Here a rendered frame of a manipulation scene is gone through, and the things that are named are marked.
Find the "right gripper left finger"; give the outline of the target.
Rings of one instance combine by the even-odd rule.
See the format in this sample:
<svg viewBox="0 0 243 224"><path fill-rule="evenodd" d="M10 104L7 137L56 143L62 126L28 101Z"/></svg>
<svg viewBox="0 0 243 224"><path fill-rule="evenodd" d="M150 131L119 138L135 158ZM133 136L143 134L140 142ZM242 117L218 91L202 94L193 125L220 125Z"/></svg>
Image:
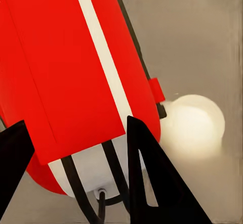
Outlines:
<svg viewBox="0 0 243 224"><path fill-rule="evenodd" d="M0 220L34 151L24 120L0 132Z"/></svg>

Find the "radio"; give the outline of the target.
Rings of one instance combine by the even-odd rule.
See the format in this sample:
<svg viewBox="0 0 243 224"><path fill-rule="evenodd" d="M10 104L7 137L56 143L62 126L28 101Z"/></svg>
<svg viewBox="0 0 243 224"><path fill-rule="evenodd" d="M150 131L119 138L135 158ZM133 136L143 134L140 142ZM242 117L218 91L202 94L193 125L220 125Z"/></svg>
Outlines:
<svg viewBox="0 0 243 224"><path fill-rule="evenodd" d="M121 201L130 214L127 117L159 143L164 100L123 0L0 0L0 119L24 120L35 150L26 171L76 198L90 224Z"/></svg>

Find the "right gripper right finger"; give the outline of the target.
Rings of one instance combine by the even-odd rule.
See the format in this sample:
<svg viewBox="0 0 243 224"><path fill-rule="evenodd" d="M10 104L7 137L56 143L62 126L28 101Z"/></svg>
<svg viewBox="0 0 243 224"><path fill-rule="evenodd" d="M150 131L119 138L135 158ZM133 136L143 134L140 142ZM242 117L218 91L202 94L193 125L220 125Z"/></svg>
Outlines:
<svg viewBox="0 0 243 224"><path fill-rule="evenodd" d="M147 125L127 117L131 224L213 224ZM147 204L141 151L159 207Z"/></svg>

